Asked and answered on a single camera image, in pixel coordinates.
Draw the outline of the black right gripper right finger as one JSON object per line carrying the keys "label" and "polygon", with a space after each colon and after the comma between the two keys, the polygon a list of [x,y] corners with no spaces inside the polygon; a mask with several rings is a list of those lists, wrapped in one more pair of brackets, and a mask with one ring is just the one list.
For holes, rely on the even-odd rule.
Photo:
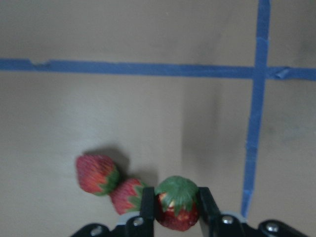
{"label": "black right gripper right finger", "polygon": [[200,227],[205,237],[244,237],[245,220],[237,213],[220,211],[207,187],[198,189]]}

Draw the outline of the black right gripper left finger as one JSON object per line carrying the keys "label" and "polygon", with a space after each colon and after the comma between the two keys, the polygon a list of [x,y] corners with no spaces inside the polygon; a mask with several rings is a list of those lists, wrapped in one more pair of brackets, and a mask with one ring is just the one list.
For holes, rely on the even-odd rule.
{"label": "black right gripper left finger", "polygon": [[126,221],[126,237],[153,237],[155,221],[154,187],[143,190],[140,211]]}

